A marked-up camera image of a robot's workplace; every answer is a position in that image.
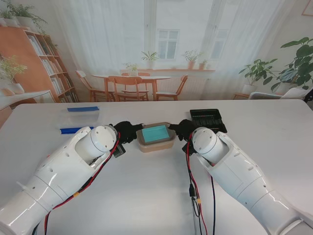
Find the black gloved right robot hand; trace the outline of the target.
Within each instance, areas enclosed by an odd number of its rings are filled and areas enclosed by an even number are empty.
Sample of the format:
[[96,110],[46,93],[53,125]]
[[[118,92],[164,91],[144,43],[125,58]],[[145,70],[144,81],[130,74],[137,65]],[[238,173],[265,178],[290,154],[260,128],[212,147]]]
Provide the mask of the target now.
[[187,119],[182,120],[179,124],[169,125],[169,129],[175,131],[180,141],[188,141],[196,128],[196,125],[191,120]]

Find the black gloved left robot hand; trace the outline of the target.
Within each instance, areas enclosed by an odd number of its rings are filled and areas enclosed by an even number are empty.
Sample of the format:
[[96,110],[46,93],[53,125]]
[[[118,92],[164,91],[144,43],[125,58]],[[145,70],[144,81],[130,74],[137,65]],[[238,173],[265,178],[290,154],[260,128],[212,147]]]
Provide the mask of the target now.
[[129,121],[122,121],[114,126],[114,129],[120,134],[119,142],[121,144],[131,143],[137,139],[137,131],[143,129],[142,124],[132,125]]

